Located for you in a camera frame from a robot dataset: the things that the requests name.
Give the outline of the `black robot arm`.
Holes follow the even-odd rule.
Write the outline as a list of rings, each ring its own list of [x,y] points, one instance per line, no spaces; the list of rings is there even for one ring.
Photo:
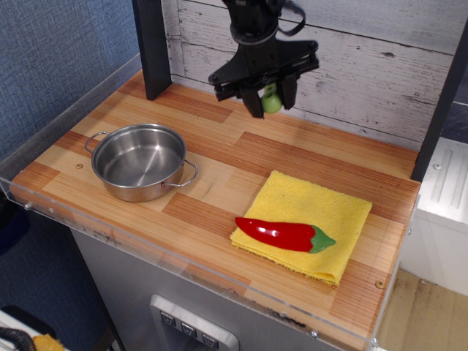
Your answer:
[[[225,1],[230,32],[238,43],[235,55],[212,73],[208,81],[219,101],[241,99],[250,114],[263,118],[296,101],[297,81],[317,69],[318,43],[284,41],[280,31],[294,36],[306,25],[306,13],[292,1]]]

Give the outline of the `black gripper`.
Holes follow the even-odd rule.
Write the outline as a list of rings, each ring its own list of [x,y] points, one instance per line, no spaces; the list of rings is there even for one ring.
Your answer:
[[[256,45],[240,44],[235,55],[210,74],[208,81],[219,101],[240,98],[254,118],[264,118],[258,91],[275,83],[284,109],[290,110],[296,102],[298,79],[320,65],[318,47],[314,40],[276,38]]]

